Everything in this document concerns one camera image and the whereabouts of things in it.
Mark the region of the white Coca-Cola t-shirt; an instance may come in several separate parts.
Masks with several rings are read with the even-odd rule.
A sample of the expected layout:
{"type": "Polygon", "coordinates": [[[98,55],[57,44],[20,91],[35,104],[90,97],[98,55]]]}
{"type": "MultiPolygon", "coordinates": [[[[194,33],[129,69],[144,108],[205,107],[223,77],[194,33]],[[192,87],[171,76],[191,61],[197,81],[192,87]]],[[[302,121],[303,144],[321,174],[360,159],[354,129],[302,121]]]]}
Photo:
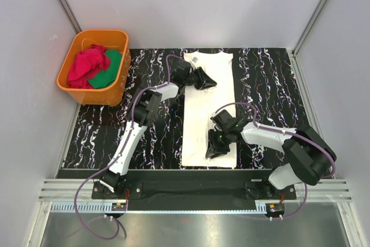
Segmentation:
{"type": "Polygon", "coordinates": [[[236,144],[223,156],[206,158],[208,130],[214,127],[210,120],[221,106],[235,102],[234,78],[232,73],[232,53],[183,54],[183,58],[195,67],[201,67],[217,85],[197,90],[186,87],[184,93],[183,146],[181,164],[183,167],[236,167],[236,144]]]}

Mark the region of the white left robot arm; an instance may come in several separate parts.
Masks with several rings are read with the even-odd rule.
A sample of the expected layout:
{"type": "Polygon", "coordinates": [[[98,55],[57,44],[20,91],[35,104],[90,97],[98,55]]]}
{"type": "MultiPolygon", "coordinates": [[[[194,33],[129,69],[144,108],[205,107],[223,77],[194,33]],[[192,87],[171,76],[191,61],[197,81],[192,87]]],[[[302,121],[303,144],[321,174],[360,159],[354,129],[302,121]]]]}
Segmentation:
{"type": "Polygon", "coordinates": [[[109,163],[108,173],[124,176],[128,172],[131,157],[141,136],[158,117],[159,106],[165,100],[175,98],[188,86],[205,90],[217,85],[202,67],[197,67],[197,59],[180,62],[169,70],[169,79],[163,84],[140,87],[128,107],[127,125],[117,150],[109,163]]]}

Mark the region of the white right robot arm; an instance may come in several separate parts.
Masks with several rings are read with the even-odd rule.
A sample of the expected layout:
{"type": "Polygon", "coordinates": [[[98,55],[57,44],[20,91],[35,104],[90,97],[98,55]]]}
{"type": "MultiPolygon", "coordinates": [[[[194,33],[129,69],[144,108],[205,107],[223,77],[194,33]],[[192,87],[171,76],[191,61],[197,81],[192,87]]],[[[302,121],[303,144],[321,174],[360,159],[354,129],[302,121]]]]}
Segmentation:
{"type": "Polygon", "coordinates": [[[268,198],[278,197],[283,189],[296,183],[314,186],[335,173],[335,153],[311,126],[276,128],[233,117],[225,109],[210,119],[214,127],[208,131],[206,158],[228,154],[231,144],[237,142],[274,149],[287,158],[287,164],[273,170],[262,184],[268,198]]]}

